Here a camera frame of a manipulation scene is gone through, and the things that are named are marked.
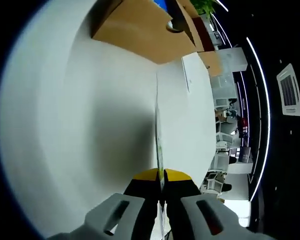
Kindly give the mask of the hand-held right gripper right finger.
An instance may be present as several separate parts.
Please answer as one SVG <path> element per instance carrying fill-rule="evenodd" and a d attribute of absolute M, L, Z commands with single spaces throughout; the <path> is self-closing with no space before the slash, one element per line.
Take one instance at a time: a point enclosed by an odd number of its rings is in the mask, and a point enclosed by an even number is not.
<path fill-rule="evenodd" d="M 239 224 L 236 213 L 219 199 L 202 194 L 184 172 L 164 170 L 164 199 L 175 240 L 271 240 Z"/>

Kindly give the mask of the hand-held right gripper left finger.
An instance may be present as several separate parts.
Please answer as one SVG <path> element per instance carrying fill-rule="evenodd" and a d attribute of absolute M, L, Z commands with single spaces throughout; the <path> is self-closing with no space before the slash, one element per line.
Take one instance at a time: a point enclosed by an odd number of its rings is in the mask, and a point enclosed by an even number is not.
<path fill-rule="evenodd" d="M 157 216 L 159 170 L 133 176 L 124 193 L 114 193 L 91 209 L 83 224 L 50 240 L 149 240 Z"/>

